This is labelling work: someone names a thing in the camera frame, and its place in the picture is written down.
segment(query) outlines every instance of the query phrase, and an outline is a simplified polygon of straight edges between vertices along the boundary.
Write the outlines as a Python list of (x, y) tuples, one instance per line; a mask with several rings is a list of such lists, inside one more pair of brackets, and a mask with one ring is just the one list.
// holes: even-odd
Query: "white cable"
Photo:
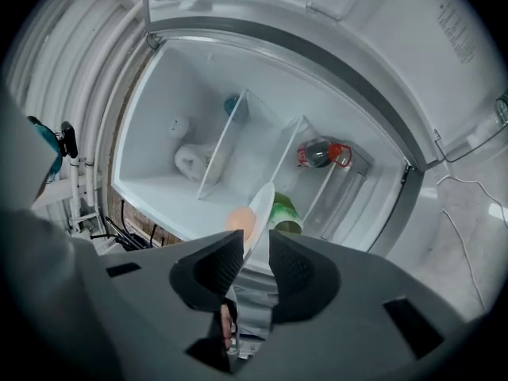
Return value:
[(464, 250), (464, 255), (466, 256), (466, 261), (468, 262), (468, 265), (469, 265), (469, 272), (471, 273), (471, 279), (473, 281), (473, 285), (475, 286), (476, 292), (478, 293), (479, 302), (482, 304), (483, 310), (485, 312), (487, 312), (487, 308), (485, 307), (485, 302), (483, 301), (482, 293), (480, 292), (478, 283), (476, 282), (476, 279), (475, 279), (475, 273), (474, 273), (473, 267), (471, 265), (471, 259), (469, 258), (468, 249), (466, 248), (466, 243), (464, 241), (464, 238), (462, 237), (462, 234), (460, 234), (460, 231), (458, 230), (455, 222), (452, 220), (452, 217), (450, 216), (450, 214), (445, 209), (443, 209), (443, 212), (444, 212), (444, 214), (446, 214), (446, 216), (448, 216), (450, 223), (452, 223), (453, 228), (455, 229), (456, 233), (459, 235), (460, 243), (462, 244), (462, 249)]
[(477, 185), (479, 185), (479, 187), (482, 188), (483, 193), (488, 198), (490, 198), (492, 201), (496, 202), (499, 205), (499, 207), (501, 208), (502, 222), (505, 224), (506, 228), (508, 229), (508, 222), (506, 221), (506, 216), (505, 216), (505, 208), (502, 206), (501, 202), (498, 199), (496, 199), (494, 196), (492, 196), (491, 194), (489, 194), (487, 192), (487, 189), (485, 189), (485, 187), (482, 185), (482, 183), (480, 181), (464, 181), (462, 179), (456, 178), (455, 176), (446, 175), (443, 178), (439, 179), (437, 181), (436, 185), (439, 186), (446, 179), (453, 179), (454, 181), (461, 182), (461, 183), (476, 183)]

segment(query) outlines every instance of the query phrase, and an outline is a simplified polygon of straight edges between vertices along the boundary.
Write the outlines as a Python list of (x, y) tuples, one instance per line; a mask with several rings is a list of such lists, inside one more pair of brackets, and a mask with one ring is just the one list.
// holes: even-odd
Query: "tile floor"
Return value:
[[(436, 168), (436, 181), (451, 173), (463, 180), (479, 180), (505, 208), (508, 207), (508, 148), (495, 143), (483, 154)], [(476, 184), (445, 180), (438, 188), (443, 207), (462, 234), (475, 279), (490, 308), (508, 271), (508, 228), (488, 211), (493, 203)], [(436, 240), (412, 274), (446, 299), (466, 320), (479, 316), (482, 306), (471, 281), (460, 239), (449, 219), (442, 215)]]

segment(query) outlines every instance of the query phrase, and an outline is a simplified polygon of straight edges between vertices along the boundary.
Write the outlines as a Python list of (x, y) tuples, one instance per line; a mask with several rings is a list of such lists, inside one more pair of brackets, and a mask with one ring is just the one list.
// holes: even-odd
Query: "peach-colored round object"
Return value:
[(247, 240), (254, 230), (256, 215), (248, 206), (242, 206), (235, 209), (228, 215), (225, 222), (226, 230), (244, 230), (244, 240)]

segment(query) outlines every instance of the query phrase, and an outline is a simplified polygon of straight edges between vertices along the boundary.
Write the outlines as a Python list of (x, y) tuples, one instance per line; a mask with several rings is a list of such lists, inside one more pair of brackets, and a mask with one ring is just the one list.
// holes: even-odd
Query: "white round object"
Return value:
[(191, 127), (191, 120), (187, 116), (176, 116), (169, 125), (169, 136), (175, 140), (185, 137)]
[(256, 223), (250, 237), (244, 241), (244, 264), (254, 252), (261, 234), (267, 226), (274, 199), (275, 187), (272, 182), (269, 182), (260, 189), (250, 205), (248, 205), (256, 215)]

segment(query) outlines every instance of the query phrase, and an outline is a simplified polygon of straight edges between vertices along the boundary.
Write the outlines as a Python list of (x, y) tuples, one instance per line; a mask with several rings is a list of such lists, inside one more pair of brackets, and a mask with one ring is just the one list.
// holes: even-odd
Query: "bottle with red cap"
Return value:
[(349, 146), (332, 137), (317, 137), (298, 147), (297, 159), (300, 167), (323, 168), (332, 162), (339, 167), (351, 163), (352, 151)]

